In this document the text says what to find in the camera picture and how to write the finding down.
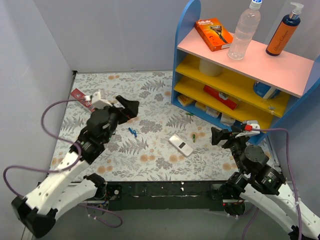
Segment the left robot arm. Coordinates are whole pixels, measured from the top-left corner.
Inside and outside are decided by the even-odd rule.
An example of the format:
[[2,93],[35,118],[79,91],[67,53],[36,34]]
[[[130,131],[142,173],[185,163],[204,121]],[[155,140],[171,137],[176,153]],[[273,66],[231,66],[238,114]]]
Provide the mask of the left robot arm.
[[118,95],[116,100],[121,106],[116,107],[98,91],[84,100],[91,102],[94,111],[60,164],[47,170],[47,177],[34,190],[25,196],[17,193],[11,202],[17,218],[37,239],[44,237],[65,212],[82,201],[106,196],[107,183],[96,173],[71,189],[68,186],[104,152],[117,126],[137,117],[140,104]]

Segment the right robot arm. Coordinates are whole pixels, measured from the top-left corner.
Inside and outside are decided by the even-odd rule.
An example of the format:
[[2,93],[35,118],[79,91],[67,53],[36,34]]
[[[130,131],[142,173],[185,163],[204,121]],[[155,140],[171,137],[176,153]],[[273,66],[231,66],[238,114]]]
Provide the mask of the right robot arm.
[[269,157],[260,146],[247,144],[262,131],[256,121],[231,129],[211,128],[211,144],[216,146],[224,141],[222,148],[231,151],[238,169],[214,190],[214,195],[252,203],[276,221],[292,240],[318,240],[320,218],[300,200],[296,183],[288,184],[282,173],[268,165]]

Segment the white red remote control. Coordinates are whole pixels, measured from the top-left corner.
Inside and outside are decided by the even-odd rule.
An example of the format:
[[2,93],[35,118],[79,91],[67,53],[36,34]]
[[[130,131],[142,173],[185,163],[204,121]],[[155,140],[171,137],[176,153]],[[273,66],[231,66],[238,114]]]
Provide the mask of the white red remote control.
[[168,141],[185,157],[189,157],[193,153],[193,148],[176,134],[171,136]]

